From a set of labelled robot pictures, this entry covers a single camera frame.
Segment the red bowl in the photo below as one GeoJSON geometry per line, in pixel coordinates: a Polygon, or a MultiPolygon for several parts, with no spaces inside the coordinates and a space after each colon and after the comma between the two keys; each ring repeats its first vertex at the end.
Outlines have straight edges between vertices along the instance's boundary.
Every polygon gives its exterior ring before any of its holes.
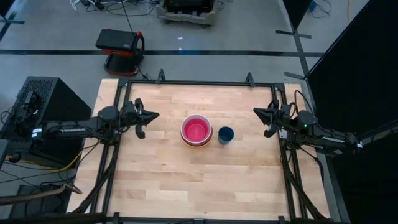
{"type": "Polygon", "coordinates": [[[191,146],[202,146],[210,139],[213,131],[207,118],[202,115],[187,117],[181,125],[181,137],[191,146]]]}

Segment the black box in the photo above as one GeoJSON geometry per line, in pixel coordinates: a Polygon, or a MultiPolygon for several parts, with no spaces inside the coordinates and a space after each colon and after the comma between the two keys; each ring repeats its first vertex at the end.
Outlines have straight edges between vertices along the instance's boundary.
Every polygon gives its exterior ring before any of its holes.
{"type": "Polygon", "coordinates": [[[95,46],[99,49],[111,49],[130,52],[133,48],[133,42],[136,33],[102,29],[95,46]]]}
{"type": "Polygon", "coordinates": [[[46,139],[42,146],[33,147],[32,131],[38,124],[49,121],[87,120],[91,116],[91,108],[60,78],[27,77],[10,113],[0,133],[0,138],[10,141],[10,152],[19,153],[22,159],[43,166],[65,167],[81,150],[83,138],[46,139]],[[24,125],[22,134],[17,133],[12,114],[18,114],[19,110],[22,110],[30,91],[39,97],[38,115],[36,119],[24,125]]]}

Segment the white label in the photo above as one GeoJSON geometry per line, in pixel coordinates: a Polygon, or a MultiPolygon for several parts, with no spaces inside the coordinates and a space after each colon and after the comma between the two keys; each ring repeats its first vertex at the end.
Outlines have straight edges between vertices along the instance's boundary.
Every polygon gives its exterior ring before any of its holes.
{"type": "Polygon", "coordinates": [[[322,139],[324,140],[329,140],[329,141],[334,141],[334,142],[338,142],[338,143],[344,143],[343,140],[339,140],[339,139],[334,139],[334,138],[329,138],[329,137],[322,137],[322,139]]]}
{"type": "Polygon", "coordinates": [[[42,129],[41,128],[36,128],[36,129],[33,129],[33,131],[32,131],[32,133],[38,133],[38,132],[42,132],[42,129]]]}
{"type": "Polygon", "coordinates": [[[75,132],[75,131],[86,131],[85,128],[74,128],[74,129],[65,129],[65,130],[60,130],[61,132],[65,133],[65,132],[75,132]]]}

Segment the yellow cable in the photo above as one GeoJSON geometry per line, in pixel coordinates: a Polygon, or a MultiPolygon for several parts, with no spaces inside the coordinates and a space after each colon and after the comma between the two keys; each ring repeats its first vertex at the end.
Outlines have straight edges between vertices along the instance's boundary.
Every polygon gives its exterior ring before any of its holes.
{"type": "MultiPolygon", "coordinates": [[[[46,170],[46,171],[49,171],[49,172],[63,172],[63,171],[65,171],[65,170],[69,169],[69,167],[72,166],[72,164],[73,164],[74,162],[76,162],[76,160],[79,158],[79,156],[81,155],[82,152],[83,152],[83,151],[80,151],[79,154],[78,154],[66,167],[64,167],[64,168],[61,168],[61,169],[43,169],[43,170],[46,170]]],[[[12,159],[13,156],[7,155],[7,158],[12,159]]],[[[29,163],[29,164],[38,165],[38,166],[41,167],[41,168],[47,168],[47,167],[42,166],[42,165],[40,165],[40,164],[36,164],[36,163],[34,163],[34,162],[32,162],[32,161],[26,161],[26,160],[24,160],[24,159],[21,159],[21,161],[27,162],[27,163],[29,163]]]]}

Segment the black curtain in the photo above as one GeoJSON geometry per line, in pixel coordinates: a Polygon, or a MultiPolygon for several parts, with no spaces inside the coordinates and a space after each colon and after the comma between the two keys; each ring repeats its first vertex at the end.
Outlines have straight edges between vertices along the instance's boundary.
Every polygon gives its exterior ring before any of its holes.
{"type": "Polygon", "coordinates": [[[310,71],[324,128],[363,134],[398,119],[397,12],[398,1],[370,0],[310,71]]]}
{"type": "Polygon", "coordinates": [[[6,16],[15,0],[0,0],[0,15],[6,16]]]}
{"type": "Polygon", "coordinates": [[[289,15],[290,22],[293,26],[293,31],[297,30],[301,20],[308,8],[310,7],[312,0],[284,0],[287,14],[289,15]]]}
{"type": "Polygon", "coordinates": [[[398,134],[392,134],[365,145],[363,154],[332,159],[352,223],[396,223],[397,139],[398,134]]]}

